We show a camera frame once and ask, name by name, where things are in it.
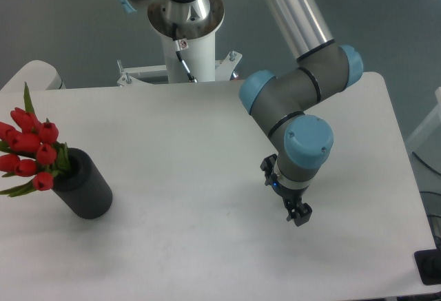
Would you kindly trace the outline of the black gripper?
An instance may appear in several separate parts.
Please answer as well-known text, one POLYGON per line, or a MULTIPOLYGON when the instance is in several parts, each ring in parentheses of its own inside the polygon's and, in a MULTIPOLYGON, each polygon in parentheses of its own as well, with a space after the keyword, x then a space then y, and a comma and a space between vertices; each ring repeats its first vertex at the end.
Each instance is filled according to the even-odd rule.
POLYGON ((287 221, 296 226, 307 223, 312 214, 312 208, 302 202, 302 195, 309 186, 309 181, 296 182, 285 177, 278 167, 277 155, 272 154, 263 159, 260 169, 265 175, 265 185, 270 186, 283 200, 287 210, 287 221))

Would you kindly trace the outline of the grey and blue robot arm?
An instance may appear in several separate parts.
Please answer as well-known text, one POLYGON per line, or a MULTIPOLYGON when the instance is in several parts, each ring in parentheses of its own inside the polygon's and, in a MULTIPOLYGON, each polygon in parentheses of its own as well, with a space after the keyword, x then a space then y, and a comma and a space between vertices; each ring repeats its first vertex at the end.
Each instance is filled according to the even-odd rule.
MULTIPOLYGON (((119 0, 126 12, 147 8, 151 26, 161 37, 170 83, 202 83, 230 77, 226 62, 214 55, 215 34, 225 17, 221 0, 119 0)), ((309 221, 311 207, 302 201, 320 167, 328 159, 334 135, 326 121, 307 110, 346 90, 363 74, 359 53, 337 45, 314 0, 267 0, 293 53, 297 68, 277 77, 253 73, 239 97, 275 147, 264 158, 265 182, 283 200, 287 218, 309 221)))

